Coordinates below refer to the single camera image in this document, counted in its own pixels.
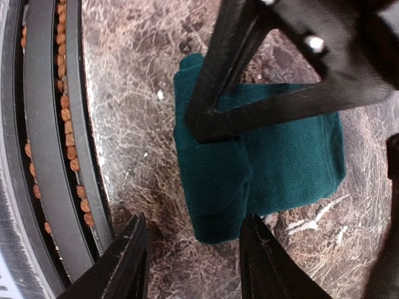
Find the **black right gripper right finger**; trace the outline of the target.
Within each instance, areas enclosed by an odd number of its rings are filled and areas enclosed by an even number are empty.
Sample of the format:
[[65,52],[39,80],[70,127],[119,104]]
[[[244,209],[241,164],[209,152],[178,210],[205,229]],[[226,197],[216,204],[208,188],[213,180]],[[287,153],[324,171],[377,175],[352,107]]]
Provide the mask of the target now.
[[243,220],[239,260],[243,298],[330,298],[291,259],[256,214]]

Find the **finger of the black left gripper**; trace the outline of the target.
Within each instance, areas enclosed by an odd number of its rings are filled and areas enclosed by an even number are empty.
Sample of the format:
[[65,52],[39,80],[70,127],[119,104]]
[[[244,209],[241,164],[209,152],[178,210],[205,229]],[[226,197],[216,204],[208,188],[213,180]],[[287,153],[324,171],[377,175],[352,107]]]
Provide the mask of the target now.
[[397,1],[222,1],[185,124],[209,143],[397,91]]

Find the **dark green sock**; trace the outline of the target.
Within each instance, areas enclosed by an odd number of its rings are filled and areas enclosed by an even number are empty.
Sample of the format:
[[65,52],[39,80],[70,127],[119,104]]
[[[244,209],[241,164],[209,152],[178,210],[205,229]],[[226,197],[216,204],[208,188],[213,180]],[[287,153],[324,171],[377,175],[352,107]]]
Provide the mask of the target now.
[[239,237],[249,213],[265,216],[313,204],[333,194],[345,170],[338,113],[249,131],[201,144],[184,114],[204,58],[191,54],[174,77],[178,164],[194,235],[218,244]]

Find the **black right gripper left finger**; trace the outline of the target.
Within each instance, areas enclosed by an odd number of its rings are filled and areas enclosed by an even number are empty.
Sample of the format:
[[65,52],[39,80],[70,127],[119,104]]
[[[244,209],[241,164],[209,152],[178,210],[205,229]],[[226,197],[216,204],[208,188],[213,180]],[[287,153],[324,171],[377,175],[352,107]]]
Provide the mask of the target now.
[[146,298],[150,235],[143,214],[133,216],[104,254],[59,298]]

